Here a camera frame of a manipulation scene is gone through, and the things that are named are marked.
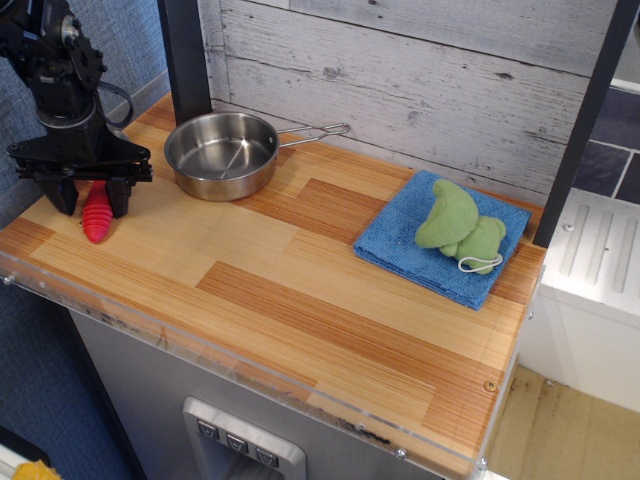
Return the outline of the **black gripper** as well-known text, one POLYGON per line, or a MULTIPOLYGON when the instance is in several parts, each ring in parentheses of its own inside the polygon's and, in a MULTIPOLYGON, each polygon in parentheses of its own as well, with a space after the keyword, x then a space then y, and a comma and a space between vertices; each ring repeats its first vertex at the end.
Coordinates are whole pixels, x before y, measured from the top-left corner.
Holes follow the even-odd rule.
POLYGON ((44 136, 7 147, 22 179, 33 179, 62 214, 74 214, 78 191, 72 179, 104 180, 115 218, 128 214, 136 182, 149 182, 150 151, 114 134, 100 119, 74 128, 46 129, 44 136))

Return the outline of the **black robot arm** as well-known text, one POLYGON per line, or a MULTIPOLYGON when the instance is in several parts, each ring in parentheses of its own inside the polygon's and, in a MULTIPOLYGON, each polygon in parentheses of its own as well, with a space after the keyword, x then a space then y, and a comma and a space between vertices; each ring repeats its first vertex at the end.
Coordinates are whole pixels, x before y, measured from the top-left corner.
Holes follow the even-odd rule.
POLYGON ((152 179, 150 152, 117 136, 133 116, 109 119, 100 93, 129 96, 102 81, 103 54, 83 35, 68 3, 2 2, 1 55, 31 92, 46 130, 8 146, 18 176, 33 180, 66 215, 76 207, 75 181, 103 181, 114 216, 126 215, 133 186, 152 179))

